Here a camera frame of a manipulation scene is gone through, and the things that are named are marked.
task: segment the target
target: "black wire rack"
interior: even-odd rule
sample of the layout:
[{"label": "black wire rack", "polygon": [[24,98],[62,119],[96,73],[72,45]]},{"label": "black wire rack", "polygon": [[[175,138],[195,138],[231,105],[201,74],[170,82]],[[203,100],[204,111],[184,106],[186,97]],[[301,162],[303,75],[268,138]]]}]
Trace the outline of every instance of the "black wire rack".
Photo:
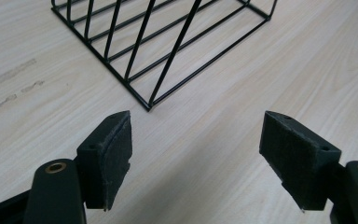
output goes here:
[{"label": "black wire rack", "polygon": [[[250,0],[244,1],[244,0],[236,0],[240,3],[240,7],[238,7],[236,10],[232,11],[228,15],[226,15],[223,19],[217,21],[215,24],[209,26],[208,28],[204,29],[202,32],[198,33],[191,39],[187,40],[185,43],[182,43],[184,41],[184,38],[186,36],[186,32],[188,28],[190,27],[191,22],[193,21],[194,17],[197,13],[207,9],[214,3],[218,2],[218,0],[210,0],[206,2],[205,4],[201,4],[201,0],[195,0],[194,4],[192,5],[190,11],[178,18],[177,20],[163,26],[162,28],[158,29],[156,32],[144,37],[146,26],[149,22],[149,19],[153,13],[155,13],[158,10],[162,10],[167,5],[175,2],[175,0],[166,0],[156,5],[156,0],[150,0],[147,6],[147,10],[139,13],[121,23],[117,22],[117,18],[120,12],[120,8],[124,7],[126,2],[130,2],[131,0],[117,0],[116,2],[109,4],[104,7],[100,7],[99,9],[94,9],[94,0],[68,0],[67,2],[56,4],[55,0],[51,0],[52,4],[52,11],[62,20],[64,24],[84,43],[84,45],[89,48],[89,50],[98,58],[98,60],[101,61],[105,65],[105,67],[117,78],[118,81],[121,82],[121,84],[138,100],[138,102],[147,110],[149,111],[153,106],[161,103],[164,99],[166,99],[168,96],[173,94],[175,91],[177,91],[179,88],[181,88],[183,85],[185,85],[189,80],[191,80],[193,77],[195,77],[197,74],[201,73],[205,68],[207,68],[209,65],[214,63],[216,60],[218,60],[220,57],[225,55],[227,52],[229,52],[231,49],[233,49],[235,46],[240,44],[242,40],[247,38],[249,35],[251,35],[253,32],[255,32],[257,29],[259,29],[261,26],[263,26],[266,22],[270,21],[272,14],[274,12],[274,9],[276,7],[278,0],[273,0],[271,10],[268,13],[264,12],[259,7],[256,7],[255,5],[251,4]],[[87,12],[85,12],[84,15],[77,16],[75,19],[72,18],[73,14],[73,6],[76,4],[79,4],[80,2],[86,2],[88,3]],[[164,78],[167,76],[168,70],[170,69],[170,66],[172,65],[172,62],[176,56],[176,54],[181,51],[184,48],[187,48],[191,46],[193,43],[198,41],[200,38],[206,36],[208,33],[210,33],[212,30],[223,24],[224,22],[231,19],[233,16],[238,14],[239,12],[243,11],[244,9],[250,9],[252,12],[254,12],[256,15],[262,18],[262,21],[258,23],[253,29],[248,31],[246,34],[242,35],[239,39],[231,43],[228,47],[221,50],[219,53],[217,53],[212,59],[210,59],[207,63],[203,64],[201,67],[196,69],[194,72],[186,76],[184,79],[179,81],[177,84],[175,84],[173,87],[168,89],[167,91],[163,92],[162,94],[158,95],[158,91],[160,90],[161,84],[164,81]],[[92,25],[92,21],[95,20],[95,18],[98,17],[99,14],[102,13],[109,13],[112,12],[112,19],[110,22],[110,28],[108,30],[105,30],[103,32],[98,33],[97,35],[90,36],[90,27]],[[140,26],[139,33],[136,37],[135,43],[132,45],[124,48],[123,50],[110,55],[109,52],[112,47],[112,38],[118,30],[131,25],[134,22],[142,20],[142,25]],[[84,29],[82,28],[80,31],[78,29],[79,24],[83,23]],[[177,26],[179,24],[183,23],[182,30],[179,33],[179,36],[177,36],[176,41],[173,44],[171,52],[168,54],[165,54],[163,57],[159,58],[158,60],[152,62],[148,66],[146,66],[141,71],[132,74],[131,69],[135,60],[135,57],[137,55],[138,49],[146,42],[150,41],[153,38],[156,38],[159,35],[162,35],[164,32],[167,32],[168,30],[172,29],[174,26]],[[106,38],[106,42],[104,44],[104,50],[97,50],[93,44],[101,40],[103,38]],[[122,57],[125,54],[130,53],[130,59],[127,65],[127,68],[125,70],[124,74],[120,74],[115,67],[112,65],[112,61],[117,60],[118,58]],[[156,85],[154,86],[154,89],[150,95],[150,98],[146,100],[144,97],[141,96],[141,94],[133,88],[131,83],[138,79],[139,77],[144,76],[147,74],[150,70],[154,69],[158,65],[162,65],[165,62],[165,65],[163,65],[162,72],[159,75],[158,81]]]}]

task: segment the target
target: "wood grain surface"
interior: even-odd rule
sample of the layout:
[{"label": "wood grain surface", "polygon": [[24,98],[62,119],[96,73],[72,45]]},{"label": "wood grain surface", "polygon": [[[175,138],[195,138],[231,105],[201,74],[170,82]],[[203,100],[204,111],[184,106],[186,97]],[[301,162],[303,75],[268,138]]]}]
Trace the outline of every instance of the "wood grain surface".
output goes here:
[{"label": "wood grain surface", "polygon": [[[120,20],[147,5],[135,2]],[[152,16],[148,28],[184,15],[191,2]],[[255,0],[266,10],[271,3]],[[238,2],[218,4],[195,19],[187,39]],[[93,34],[109,25],[103,17],[111,14]],[[245,11],[179,53],[162,89],[257,22]],[[117,33],[112,53],[137,30]],[[133,72],[168,52],[179,30],[140,48]],[[128,59],[114,66],[123,69]],[[145,97],[160,69],[134,83]],[[272,110],[340,148],[341,164],[358,160],[358,0],[279,0],[272,21],[150,113],[59,21],[50,1],[0,0],[0,202],[29,189],[43,163],[74,158],[91,131],[122,110],[131,112],[131,169],[113,209],[87,210],[88,223],[330,223],[332,204],[302,212],[258,145],[264,112]]]}]

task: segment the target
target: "light wooden table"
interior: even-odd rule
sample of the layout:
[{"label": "light wooden table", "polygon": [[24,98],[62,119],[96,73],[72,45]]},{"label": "light wooden table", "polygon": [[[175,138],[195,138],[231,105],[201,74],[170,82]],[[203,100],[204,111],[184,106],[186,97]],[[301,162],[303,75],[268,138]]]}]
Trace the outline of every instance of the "light wooden table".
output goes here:
[{"label": "light wooden table", "polygon": [[[224,2],[212,15],[235,1]],[[170,76],[200,65],[244,21],[180,54]],[[122,110],[131,111],[131,169],[113,209],[87,210],[89,223],[329,223],[332,204],[303,213],[258,144],[272,110],[342,149],[342,164],[358,160],[358,1],[280,0],[271,22],[151,113],[49,1],[0,1],[0,202],[29,189],[43,163],[74,158],[96,125]]]}]

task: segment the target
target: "metal wire frame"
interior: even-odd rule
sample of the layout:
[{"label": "metal wire frame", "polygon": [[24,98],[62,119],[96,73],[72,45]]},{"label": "metal wire frame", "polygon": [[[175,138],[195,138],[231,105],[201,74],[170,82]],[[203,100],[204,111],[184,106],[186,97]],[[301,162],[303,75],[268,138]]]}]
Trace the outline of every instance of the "metal wire frame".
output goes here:
[{"label": "metal wire frame", "polygon": [[[51,4],[52,4],[52,11],[67,25],[67,27],[73,32],[75,33],[75,35],[89,48],[89,50],[101,61],[101,63],[103,63],[105,65],[105,67],[117,78],[118,81],[121,82],[121,84],[127,88],[127,90],[136,98],[136,100],[138,100],[138,102],[147,110],[150,111],[152,109],[153,106],[161,103],[164,99],[166,99],[169,95],[171,95],[172,93],[174,93],[175,91],[177,91],[179,88],[181,88],[183,85],[185,85],[190,79],[192,79],[193,77],[195,77],[197,74],[199,74],[202,70],[204,70],[205,68],[207,68],[209,65],[211,65],[212,63],[214,63],[216,60],[218,60],[219,58],[221,58],[223,55],[225,55],[227,52],[229,52],[231,49],[233,49],[234,47],[236,47],[238,44],[240,44],[240,42],[242,40],[244,40],[246,37],[248,37],[249,35],[251,35],[253,32],[255,32],[258,28],[260,28],[261,26],[263,26],[266,22],[270,21],[272,18],[272,15],[274,13],[275,7],[277,5],[278,0],[274,0],[273,4],[272,4],[272,8],[269,12],[269,14],[267,14],[266,12],[264,12],[263,10],[261,10],[260,8],[254,6],[251,4],[251,0],[237,0],[238,2],[241,3],[241,6],[236,9],[235,11],[231,12],[230,14],[228,14],[227,16],[225,16],[225,18],[221,19],[220,21],[218,21],[217,23],[213,24],[212,26],[208,27],[207,29],[205,29],[204,31],[202,31],[201,33],[195,35],[193,38],[187,40],[184,44],[182,44],[182,41],[186,35],[186,32],[191,24],[191,22],[193,21],[195,15],[206,9],[207,7],[211,6],[212,4],[216,3],[218,0],[210,0],[208,3],[204,4],[203,6],[200,7],[200,3],[201,0],[195,0],[194,4],[190,10],[190,12],[188,14],[186,14],[185,16],[177,19],[176,21],[166,25],[165,27],[162,27],[161,29],[157,30],[155,33],[144,37],[144,33],[145,33],[145,29],[147,26],[147,23],[149,21],[149,18],[151,16],[151,14],[165,6],[167,6],[168,4],[174,2],[175,0],[166,0],[158,5],[155,6],[156,0],[150,0],[147,10],[145,12],[142,12],[126,21],[123,21],[120,24],[117,24],[117,17],[119,14],[119,10],[121,7],[121,3],[130,1],[130,0],[117,0],[115,3],[110,4],[106,7],[102,7],[99,8],[97,10],[93,10],[93,6],[94,6],[94,0],[89,0],[89,7],[88,7],[88,12],[87,15],[82,16],[80,18],[77,18],[75,20],[72,20],[71,18],[71,12],[72,12],[72,4],[76,4],[78,2],[81,2],[83,0],[67,0],[66,3],[64,4],[60,4],[60,5],[56,5],[55,0],[51,0]],[[66,8],[66,18],[61,14],[61,10],[64,10]],[[100,14],[102,12],[105,12],[106,10],[109,10],[111,8],[114,8],[114,13],[112,16],[112,21],[111,21],[111,25],[110,25],[110,29],[106,30],[104,32],[101,32],[95,36],[89,37],[89,30],[90,30],[90,22],[93,16]],[[249,32],[247,32],[246,34],[244,34],[242,37],[240,37],[238,40],[236,40],[234,43],[232,43],[230,46],[228,46],[226,49],[222,50],[220,53],[218,53],[217,55],[215,55],[210,61],[208,61],[206,64],[204,64],[203,66],[201,66],[199,69],[197,69],[196,71],[194,71],[193,73],[191,73],[190,75],[188,75],[185,79],[183,79],[182,81],[180,81],[179,83],[177,83],[175,86],[173,86],[172,88],[170,88],[168,91],[164,92],[163,94],[161,94],[157,99],[157,94],[159,91],[159,88],[161,87],[162,82],[164,81],[164,78],[166,77],[168,70],[170,69],[170,66],[174,60],[174,57],[176,55],[177,52],[181,51],[182,49],[190,46],[192,43],[194,43],[196,40],[200,39],[201,37],[207,35],[209,32],[211,32],[213,29],[215,29],[216,27],[218,27],[219,25],[221,25],[222,23],[224,23],[225,21],[227,21],[228,19],[230,19],[231,17],[233,17],[234,15],[236,15],[237,13],[239,13],[240,11],[244,10],[245,8],[249,8],[251,9],[255,14],[259,15],[260,17],[262,17],[264,20],[262,20],[259,24],[257,24],[256,27],[254,27],[252,30],[250,30]],[[122,51],[109,56],[109,50],[111,49],[111,42],[112,42],[112,37],[115,33],[115,31],[122,29],[130,24],[132,24],[133,22],[136,22],[138,20],[140,20],[141,18],[144,18],[139,34],[136,38],[136,41],[133,45],[123,49]],[[85,22],[85,29],[84,29],[84,33],[81,34],[80,32],[78,32],[78,30],[75,28],[75,26],[80,23],[80,22]],[[174,26],[176,26],[177,24],[181,23],[181,22],[185,22],[182,30],[179,34],[179,36],[177,37],[173,48],[171,50],[171,52],[169,54],[164,55],[163,57],[161,57],[160,59],[156,60],[155,62],[151,63],[150,65],[148,65],[146,68],[144,68],[142,71],[132,75],[130,77],[130,73],[131,73],[131,68],[133,65],[133,62],[135,60],[138,48],[143,45],[144,43],[146,43],[147,41],[155,38],[158,35],[163,34],[164,32],[168,31],[169,29],[173,28]],[[105,49],[103,54],[100,54],[93,46],[92,46],[92,42],[95,40],[98,40],[102,37],[107,36],[107,41],[105,44]],[[123,56],[126,53],[129,53],[131,51],[131,58],[130,61],[128,63],[126,72],[124,74],[124,76],[122,76],[121,74],[119,74],[116,69],[111,65],[111,62],[115,59],[118,59],[119,57]],[[138,91],[133,88],[133,86],[131,85],[131,83],[133,82],[133,80],[143,76],[144,74],[146,74],[148,71],[150,71],[151,69],[155,68],[156,66],[158,66],[161,63],[165,63],[163,70],[161,72],[161,75],[159,76],[158,82],[155,86],[155,88],[153,89],[153,92],[151,94],[151,97],[149,98],[148,101],[146,101],[146,99],[144,99],[139,93]]]}]

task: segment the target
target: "black gripper pad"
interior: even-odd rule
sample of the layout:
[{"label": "black gripper pad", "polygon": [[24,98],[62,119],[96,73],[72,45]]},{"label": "black gripper pad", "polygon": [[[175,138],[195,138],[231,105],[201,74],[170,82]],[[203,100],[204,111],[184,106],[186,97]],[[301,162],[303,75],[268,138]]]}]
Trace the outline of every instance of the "black gripper pad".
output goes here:
[{"label": "black gripper pad", "polygon": [[326,177],[341,151],[288,116],[267,111],[260,154],[304,210],[324,210]]},{"label": "black gripper pad", "polygon": [[130,111],[111,115],[77,149],[82,194],[88,208],[112,208],[132,155]]}]

